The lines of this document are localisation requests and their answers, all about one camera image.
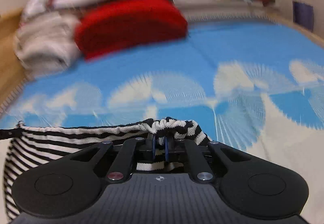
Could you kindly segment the black white striped hooded garment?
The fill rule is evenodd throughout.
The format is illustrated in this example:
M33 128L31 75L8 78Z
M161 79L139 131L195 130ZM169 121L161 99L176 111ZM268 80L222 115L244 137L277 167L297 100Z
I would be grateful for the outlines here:
M19 122L13 129L2 129L1 140L10 140L4 161L3 199L9 222L19 215L12 197L14 181L22 173L68 154L92 146L102 141L121 145L136 137L155 136L160 144L154 162L140 162L140 171L163 169L161 155L167 136L175 140L193 140L199 146L206 146L211 138L194 120L176 120L170 117L147 119L127 125L100 127L31 127Z

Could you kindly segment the blue white patterned bedspread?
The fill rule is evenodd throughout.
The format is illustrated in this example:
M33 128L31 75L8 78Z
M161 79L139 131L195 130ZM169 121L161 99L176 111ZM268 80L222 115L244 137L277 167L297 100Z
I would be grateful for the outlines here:
M11 129L194 120L213 140L288 167L309 185L302 215L323 223L323 49L296 30L215 22L29 84Z

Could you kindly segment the red folded blanket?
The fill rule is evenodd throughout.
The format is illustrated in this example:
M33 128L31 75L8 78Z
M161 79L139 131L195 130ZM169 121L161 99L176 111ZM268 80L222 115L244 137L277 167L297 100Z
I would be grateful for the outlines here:
M93 59L138 45L182 39L188 22L169 0L117 0L85 13L74 40Z

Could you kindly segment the beige folded quilt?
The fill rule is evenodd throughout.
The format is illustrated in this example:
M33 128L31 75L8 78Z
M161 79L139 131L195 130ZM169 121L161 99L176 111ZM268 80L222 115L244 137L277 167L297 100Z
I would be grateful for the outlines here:
M48 1L28 1L14 38L15 55L33 78L63 72L81 56L74 40L78 16L54 10Z

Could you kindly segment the purple box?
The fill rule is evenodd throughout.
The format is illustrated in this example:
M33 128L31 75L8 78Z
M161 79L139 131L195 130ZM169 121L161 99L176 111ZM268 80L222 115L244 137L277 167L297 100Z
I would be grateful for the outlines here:
M293 1L293 22L308 31L314 31L314 8L307 3Z

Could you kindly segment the wooden bed frame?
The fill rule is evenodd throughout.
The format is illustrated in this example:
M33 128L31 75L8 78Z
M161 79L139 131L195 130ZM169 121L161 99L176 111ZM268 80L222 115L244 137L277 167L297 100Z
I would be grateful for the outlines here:
M24 68L14 53L14 36L19 27L22 10L14 10L1 16L1 54L0 54L0 79L1 79L1 114L22 93L28 81Z

